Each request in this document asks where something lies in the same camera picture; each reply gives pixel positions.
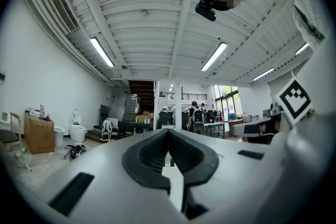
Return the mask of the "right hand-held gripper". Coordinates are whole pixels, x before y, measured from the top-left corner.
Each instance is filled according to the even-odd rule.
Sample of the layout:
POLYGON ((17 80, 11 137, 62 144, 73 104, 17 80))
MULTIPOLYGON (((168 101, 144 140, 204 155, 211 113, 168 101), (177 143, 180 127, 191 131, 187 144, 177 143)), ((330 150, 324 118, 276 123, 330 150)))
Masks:
POLYGON ((234 125, 232 134, 243 137, 249 143, 270 144, 276 134, 291 130, 311 107, 306 90, 293 76, 276 94, 276 102, 271 106, 268 118, 234 125))

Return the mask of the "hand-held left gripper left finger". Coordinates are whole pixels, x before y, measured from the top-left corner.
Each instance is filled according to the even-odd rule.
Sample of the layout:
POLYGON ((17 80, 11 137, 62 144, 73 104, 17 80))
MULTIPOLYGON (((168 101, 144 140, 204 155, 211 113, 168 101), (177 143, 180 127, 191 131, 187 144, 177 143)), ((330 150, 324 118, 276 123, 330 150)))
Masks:
POLYGON ((123 168, 139 185, 169 194, 170 180, 162 175, 168 151, 169 132, 165 129, 128 148, 122 156, 123 168))

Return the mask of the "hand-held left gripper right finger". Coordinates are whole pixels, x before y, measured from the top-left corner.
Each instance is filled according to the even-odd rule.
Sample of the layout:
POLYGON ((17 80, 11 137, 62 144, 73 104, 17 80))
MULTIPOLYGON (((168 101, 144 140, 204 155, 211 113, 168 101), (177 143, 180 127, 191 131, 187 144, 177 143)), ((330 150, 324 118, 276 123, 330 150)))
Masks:
POLYGON ((216 172, 219 159, 210 147, 174 129, 168 131, 168 152, 183 176, 183 196, 181 212, 193 219, 207 212, 195 202, 191 188, 207 183, 216 172))

